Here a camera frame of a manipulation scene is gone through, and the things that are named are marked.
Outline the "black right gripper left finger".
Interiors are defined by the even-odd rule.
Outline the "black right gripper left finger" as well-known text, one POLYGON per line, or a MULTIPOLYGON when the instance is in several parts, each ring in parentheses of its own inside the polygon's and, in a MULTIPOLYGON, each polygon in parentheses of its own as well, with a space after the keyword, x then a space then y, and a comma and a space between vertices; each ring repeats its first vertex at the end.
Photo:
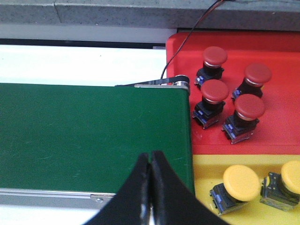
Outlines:
POLYGON ((147 225, 150 220, 150 164, 149 155, 142 153, 117 194, 89 225, 147 225))

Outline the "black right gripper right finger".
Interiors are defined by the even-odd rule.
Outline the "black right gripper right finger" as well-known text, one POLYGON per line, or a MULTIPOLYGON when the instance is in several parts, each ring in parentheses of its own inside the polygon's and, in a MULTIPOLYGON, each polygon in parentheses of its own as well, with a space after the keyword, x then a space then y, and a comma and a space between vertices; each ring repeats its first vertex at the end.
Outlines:
POLYGON ((226 225, 185 186, 164 153, 151 154, 153 217, 156 225, 226 225))

